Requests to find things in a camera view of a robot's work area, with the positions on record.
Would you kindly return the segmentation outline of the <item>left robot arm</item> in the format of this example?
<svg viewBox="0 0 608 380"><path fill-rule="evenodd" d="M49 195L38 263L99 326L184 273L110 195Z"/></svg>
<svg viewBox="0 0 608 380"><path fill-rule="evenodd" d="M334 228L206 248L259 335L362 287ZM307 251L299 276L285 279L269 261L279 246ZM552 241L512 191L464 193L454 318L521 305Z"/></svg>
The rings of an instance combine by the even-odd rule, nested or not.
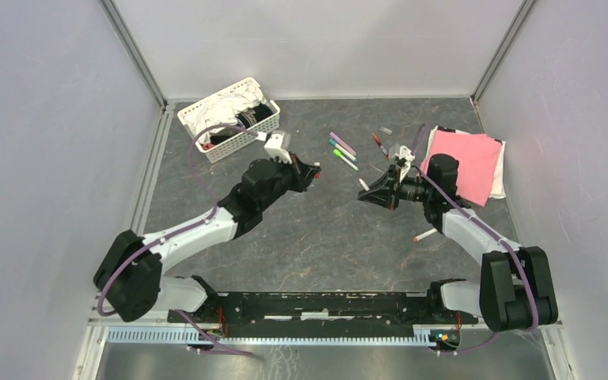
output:
<svg viewBox="0 0 608 380"><path fill-rule="evenodd" d="M168 277L166 272L205 249L247 234L276 200L287 192L304 192L320 171L296 154L289 163L258 159L208 212L156 233L118 234L93 277L100 292L97 312L133 322L152 310L183 310L198 322L210 321L217 312L211 289L200 279Z"/></svg>

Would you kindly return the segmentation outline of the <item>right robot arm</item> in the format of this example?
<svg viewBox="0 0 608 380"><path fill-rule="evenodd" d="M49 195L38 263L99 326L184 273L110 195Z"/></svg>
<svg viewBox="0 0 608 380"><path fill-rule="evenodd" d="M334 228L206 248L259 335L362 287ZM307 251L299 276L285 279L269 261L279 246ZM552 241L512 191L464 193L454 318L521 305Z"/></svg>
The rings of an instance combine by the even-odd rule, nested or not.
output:
<svg viewBox="0 0 608 380"><path fill-rule="evenodd" d="M445 323L464 312L482 319L495 333L556 323L559 310L546 252L502 236L467 206L457 194L458 160L435 154L425 172L411 177L410 158L396 157L378 180L359 191L358 199L390 210L403 201L421 203L432 227L462 247L481 269L477 282L432 283L427 316Z"/></svg>

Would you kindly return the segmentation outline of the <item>purple pen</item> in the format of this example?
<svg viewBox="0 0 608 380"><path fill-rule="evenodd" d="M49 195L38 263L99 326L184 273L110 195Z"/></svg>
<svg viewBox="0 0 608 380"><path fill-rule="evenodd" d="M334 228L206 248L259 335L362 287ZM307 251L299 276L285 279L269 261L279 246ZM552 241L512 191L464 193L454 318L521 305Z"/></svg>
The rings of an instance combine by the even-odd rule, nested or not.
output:
<svg viewBox="0 0 608 380"><path fill-rule="evenodd" d="M329 137L333 139L339 146L343 147L349 154L353 155L354 157L357 156L357 152L335 132L331 131L329 133Z"/></svg>

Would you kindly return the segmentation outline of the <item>teal white marker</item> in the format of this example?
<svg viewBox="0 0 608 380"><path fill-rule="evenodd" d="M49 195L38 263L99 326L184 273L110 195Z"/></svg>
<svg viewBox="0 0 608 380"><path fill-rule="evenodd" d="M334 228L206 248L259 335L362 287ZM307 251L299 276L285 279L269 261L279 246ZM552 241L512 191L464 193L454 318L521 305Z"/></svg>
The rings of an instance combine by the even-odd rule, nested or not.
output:
<svg viewBox="0 0 608 380"><path fill-rule="evenodd" d="M346 150L345 148L343 148L335 139L330 138L329 142L332 144L332 146L338 150L340 152L340 154L342 154L344 157L348 158L351 162L357 162L357 158L351 154L348 150Z"/></svg>

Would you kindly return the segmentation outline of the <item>red white marker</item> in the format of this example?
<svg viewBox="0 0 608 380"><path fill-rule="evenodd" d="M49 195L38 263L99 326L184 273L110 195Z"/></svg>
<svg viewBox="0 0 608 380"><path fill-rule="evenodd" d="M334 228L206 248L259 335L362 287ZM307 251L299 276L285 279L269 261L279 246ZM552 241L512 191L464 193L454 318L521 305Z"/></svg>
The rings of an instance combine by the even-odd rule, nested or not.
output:
<svg viewBox="0 0 608 380"><path fill-rule="evenodd" d="M359 183L361 184L361 186L363 187L364 191L369 191L369 186L367 185L367 183L362 180L361 178L359 179Z"/></svg>

